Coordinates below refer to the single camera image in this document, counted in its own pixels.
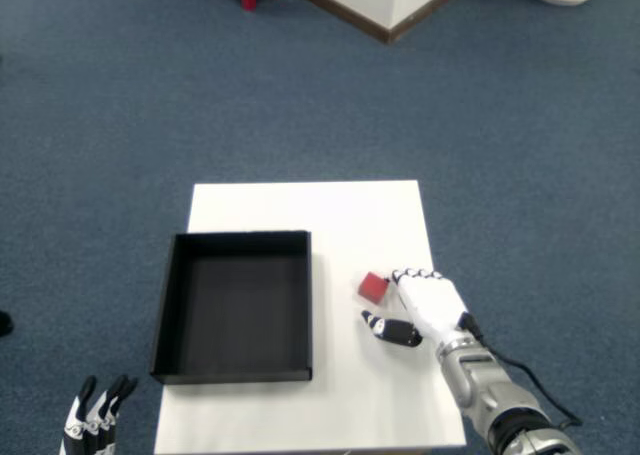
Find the black fingertip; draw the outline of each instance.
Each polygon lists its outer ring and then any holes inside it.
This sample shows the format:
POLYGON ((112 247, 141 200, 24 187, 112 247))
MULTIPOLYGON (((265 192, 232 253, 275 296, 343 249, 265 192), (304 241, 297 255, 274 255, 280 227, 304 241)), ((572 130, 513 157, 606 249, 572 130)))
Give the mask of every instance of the black fingertip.
POLYGON ((96 388, 97 379, 93 375, 87 377, 82 384, 82 388, 78 393, 78 409, 76 410, 76 418, 82 422, 87 417, 87 401, 96 388))
POLYGON ((122 388, 122 390, 118 394, 118 398, 116 399, 116 401, 113 402, 113 405, 111 406, 111 413, 113 413, 114 415, 117 415, 118 410, 120 410, 120 406, 122 405, 122 402, 124 402, 129 397, 129 395, 133 393, 133 391, 136 389, 137 386, 138 386, 137 378, 133 378, 127 382, 127 384, 122 388))
POLYGON ((127 383, 129 383, 129 379, 127 378, 127 376, 120 375, 118 378, 116 378, 115 382, 111 384, 109 390, 107 390, 105 401, 98 410, 98 416, 100 418, 104 418, 107 415, 107 410, 109 410, 109 407, 111 406, 111 401, 115 397, 117 397, 120 392, 122 392, 127 383))

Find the blue carpet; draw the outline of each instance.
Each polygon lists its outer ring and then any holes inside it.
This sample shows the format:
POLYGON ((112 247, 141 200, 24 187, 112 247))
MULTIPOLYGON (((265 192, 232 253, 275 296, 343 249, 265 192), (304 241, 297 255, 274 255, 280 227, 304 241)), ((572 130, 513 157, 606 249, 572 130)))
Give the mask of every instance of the blue carpet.
POLYGON ((193 183, 398 178, 585 453, 640 445, 638 0, 453 0, 391 47, 304 0, 0 0, 0 53, 3 454, 54 453, 84 376, 122 372, 122 452, 152 452, 193 183))

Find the black cable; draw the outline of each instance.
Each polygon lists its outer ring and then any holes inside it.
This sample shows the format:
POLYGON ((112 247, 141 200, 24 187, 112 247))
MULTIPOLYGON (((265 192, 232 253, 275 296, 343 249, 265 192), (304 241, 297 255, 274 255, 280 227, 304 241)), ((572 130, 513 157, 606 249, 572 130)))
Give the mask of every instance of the black cable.
POLYGON ((536 374, 533 373, 533 370, 531 370, 526 364, 509 358, 506 355, 498 352, 484 340, 484 334, 482 333, 482 330, 480 330, 480 327, 478 326, 478 323, 476 322, 476 319, 473 317, 473 315, 466 312, 463 313, 462 317, 460 317, 460 321, 458 322, 458 326, 464 330, 468 330, 476 338, 476 340, 481 343, 487 350, 489 350, 489 352, 491 352, 491 354, 493 354, 497 359, 506 363, 507 365, 519 368, 527 374, 531 382, 536 386, 540 393, 545 396, 549 403, 551 403, 551 405, 553 405, 559 412, 562 412, 567 417, 566 420, 563 420, 558 424, 557 428, 559 428, 560 430, 564 430, 565 428, 570 426, 582 426, 582 419, 567 407, 562 405, 553 395, 551 395, 544 387, 542 382, 538 379, 536 374))

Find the black tray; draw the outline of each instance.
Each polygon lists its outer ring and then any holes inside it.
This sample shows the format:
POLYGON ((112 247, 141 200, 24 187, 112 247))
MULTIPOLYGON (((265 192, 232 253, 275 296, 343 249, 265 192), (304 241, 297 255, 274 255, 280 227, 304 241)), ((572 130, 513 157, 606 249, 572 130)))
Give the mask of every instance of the black tray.
POLYGON ((165 384, 311 379, 311 234, 176 235, 151 375, 165 384))

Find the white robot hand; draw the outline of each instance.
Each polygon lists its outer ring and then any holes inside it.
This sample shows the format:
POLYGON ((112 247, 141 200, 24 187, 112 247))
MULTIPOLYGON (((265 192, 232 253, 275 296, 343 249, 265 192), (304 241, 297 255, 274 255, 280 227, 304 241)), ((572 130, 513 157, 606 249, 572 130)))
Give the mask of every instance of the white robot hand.
POLYGON ((395 270, 393 281, 416 329, 441 349, 468 336, 458 328, 467 311, 455 285, 438 272, 395 270))

